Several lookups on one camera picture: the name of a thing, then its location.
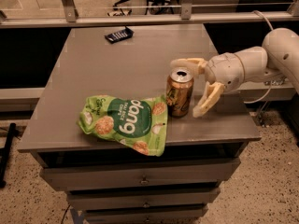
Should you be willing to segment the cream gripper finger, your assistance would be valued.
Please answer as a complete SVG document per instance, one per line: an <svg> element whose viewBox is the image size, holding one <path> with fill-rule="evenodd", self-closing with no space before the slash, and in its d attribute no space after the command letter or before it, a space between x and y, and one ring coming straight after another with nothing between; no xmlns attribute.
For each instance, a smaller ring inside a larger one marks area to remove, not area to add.
<svg viewBox="0 0 299 224"><path fill-rule="evenodd" d="M175 59L170 63L171 68L187 68L194 77L198 77L199 75L204 74L206 65L207 61L203 58L181 58Z"/></svg>
<svg viewBox="0 0 299 224"><path fill-rule="evenodd" d="M192 115L195 118L203 117L221 98L225 86L220 82L210 84L206 82L204 93L198 104L193 108Z"/></svg>

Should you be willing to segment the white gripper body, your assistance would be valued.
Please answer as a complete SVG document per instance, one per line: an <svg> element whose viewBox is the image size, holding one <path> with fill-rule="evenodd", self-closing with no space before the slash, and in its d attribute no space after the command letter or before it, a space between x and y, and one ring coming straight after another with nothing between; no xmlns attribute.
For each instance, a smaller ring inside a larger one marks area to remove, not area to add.
<svg viewBox="0 0 299 224"><path fill-rule="evenodd" d="M244 68L233 53L223 53L213 57L205 67L205 80L210 84L220 82L224 91L236 90L244 81Z"/></svg>

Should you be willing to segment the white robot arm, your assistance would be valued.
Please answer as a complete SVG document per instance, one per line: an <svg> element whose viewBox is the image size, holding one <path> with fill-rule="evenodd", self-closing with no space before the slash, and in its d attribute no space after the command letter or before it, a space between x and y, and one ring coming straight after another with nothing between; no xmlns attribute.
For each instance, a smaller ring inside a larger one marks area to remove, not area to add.
<svg viewBox="0 0 299 224"><path fill-rule="evenodd" d="M287 28L277 28L265 36L260 47L226 52L209 61L175 59L170 67L186 67L194 77L205 75L204 94L192 111L198 118L204 116L223 93L236 90L246 82L286 77L299 92L299 35Z"/></svg>

